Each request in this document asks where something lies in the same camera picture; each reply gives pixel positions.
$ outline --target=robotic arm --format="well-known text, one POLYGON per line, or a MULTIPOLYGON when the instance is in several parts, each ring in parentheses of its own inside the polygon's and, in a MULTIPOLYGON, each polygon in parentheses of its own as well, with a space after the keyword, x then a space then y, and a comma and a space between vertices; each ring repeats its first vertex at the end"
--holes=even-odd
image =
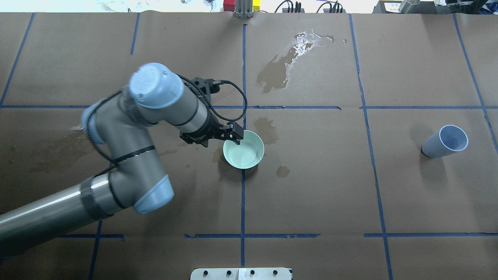
POLYGON ((209 139, 240 143, 244 130, 238 119, 223 118, 230 122, 220 124, 210 94, 225 83, 242 91, 230 81, 180 77, 162 64, 145 64, 128 87, 84 111, 85 133, 115 169, 0 215, 0 260, 128 207, 145 214, 168 203, 173 189, 147 131, 161 120, 177 127, 188 144, 207 147, 209 139), (97 144, 107 144, 112 156, 97 144))

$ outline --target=red object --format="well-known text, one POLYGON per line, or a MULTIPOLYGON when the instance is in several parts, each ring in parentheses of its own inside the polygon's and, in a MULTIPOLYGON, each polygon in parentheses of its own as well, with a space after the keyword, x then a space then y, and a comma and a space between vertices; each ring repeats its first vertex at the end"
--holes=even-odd
POLYGON ((225 0, 223 1, 224 11, 235 11, 235 0, 225 0))

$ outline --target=light blue cap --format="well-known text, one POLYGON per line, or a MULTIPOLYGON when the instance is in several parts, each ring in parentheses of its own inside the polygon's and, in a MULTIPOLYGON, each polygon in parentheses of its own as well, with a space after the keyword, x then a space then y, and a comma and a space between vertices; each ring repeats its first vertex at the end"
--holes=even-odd
POLYGON ((183 94, 183 83, 166 66, 152 62, 138 69, 129 80, 129 91, 133 99, 150 109, 171 106, 183 94))
POLYGON ((97 121, 95 120, 95 114, 93 114, 92 118, 90 119, 89 127, 86 127, 86 125, 88 116, 90 116, 91 112, 95 109, 95 107, 99 105, 100 102, 102 102, 102 100, 103 99, 100 99, 97 103, 86 108, 81 114, 81 126, 83 127, 83 132, 87 134, 88 130, 90 130, 90 135, 97 144, 105 144, 105 142, 104 140, 102 140, 102 138, 100 138, 99 133, 97 132, 97 121))
POLYGON ((173 187, 166 175, 141 197, 133 208, 138 214, 147 214, 170 202, 174 195, 173 187))

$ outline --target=light green bowl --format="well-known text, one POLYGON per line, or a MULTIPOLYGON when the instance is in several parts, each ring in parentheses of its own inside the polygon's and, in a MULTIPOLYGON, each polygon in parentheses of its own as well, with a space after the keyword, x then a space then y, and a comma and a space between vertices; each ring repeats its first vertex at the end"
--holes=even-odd
POLYGON ((236 168, 248 169, 258 164, 264 155, 263 140, 254 132, 244 130, 244 139, 237 145, 231 140, 223 144, 223 155, 236 168))

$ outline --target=white mounting plate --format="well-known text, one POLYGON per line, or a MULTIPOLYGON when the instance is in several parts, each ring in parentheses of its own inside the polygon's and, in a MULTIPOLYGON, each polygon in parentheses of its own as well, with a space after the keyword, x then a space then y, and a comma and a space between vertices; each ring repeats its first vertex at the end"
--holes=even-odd
POLYGON ((292 269, 287 268, 218 268, 195 269, 190 280, 292 280, 292 269))

